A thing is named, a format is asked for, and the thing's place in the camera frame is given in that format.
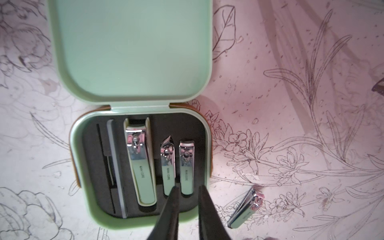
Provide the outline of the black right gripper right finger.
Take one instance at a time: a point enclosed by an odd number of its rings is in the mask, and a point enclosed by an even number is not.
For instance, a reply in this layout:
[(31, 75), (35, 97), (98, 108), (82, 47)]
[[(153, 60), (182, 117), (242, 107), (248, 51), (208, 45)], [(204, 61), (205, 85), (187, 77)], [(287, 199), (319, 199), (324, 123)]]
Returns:
[(200, 240), (230, 240), (206, 186), (199, 187), (199, 238)]

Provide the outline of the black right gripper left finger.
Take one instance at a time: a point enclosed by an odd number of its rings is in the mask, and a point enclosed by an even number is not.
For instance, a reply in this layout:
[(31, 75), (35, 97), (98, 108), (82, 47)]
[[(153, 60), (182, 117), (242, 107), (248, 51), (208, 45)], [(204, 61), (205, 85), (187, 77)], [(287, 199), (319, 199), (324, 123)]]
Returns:
[(174, 186), (147, 240), (177, 240), (179, 231), (180, 189)]

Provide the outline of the green nail tool mid-right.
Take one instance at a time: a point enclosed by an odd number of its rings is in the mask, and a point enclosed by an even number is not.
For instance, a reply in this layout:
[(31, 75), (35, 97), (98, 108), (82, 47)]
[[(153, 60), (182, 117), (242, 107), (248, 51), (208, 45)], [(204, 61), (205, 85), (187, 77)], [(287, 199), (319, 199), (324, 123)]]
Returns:
[(181, 192), (183, 195), (192, 195), (194, 192), (194, 141), (180, 141), (179, 160)]

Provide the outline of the green case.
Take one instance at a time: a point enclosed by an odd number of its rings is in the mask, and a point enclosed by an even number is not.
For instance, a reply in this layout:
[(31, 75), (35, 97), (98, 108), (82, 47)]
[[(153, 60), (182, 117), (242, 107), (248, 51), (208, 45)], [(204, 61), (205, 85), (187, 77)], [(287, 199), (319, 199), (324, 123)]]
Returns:
[[(48, 1), (55, 64), (76, 98), (98, 106), (70, 131), (78, 185), (90, 216), (113, 230), (156, 224), (164, 194), (162, 142), (175, 145), (175, 186), (181, 222), (198, 216), (198, 189), (211, 173), (212, 134), (188, 101), (212, 73), (212, 1)], [(138, 204), (125, 140), (124, 121), (150, 119), (157, 203)], [(107, 131), (113, 119), (127, 218), (122, 218)], [(194, 192), (183, 195), (180, 141), (195, 142)]]

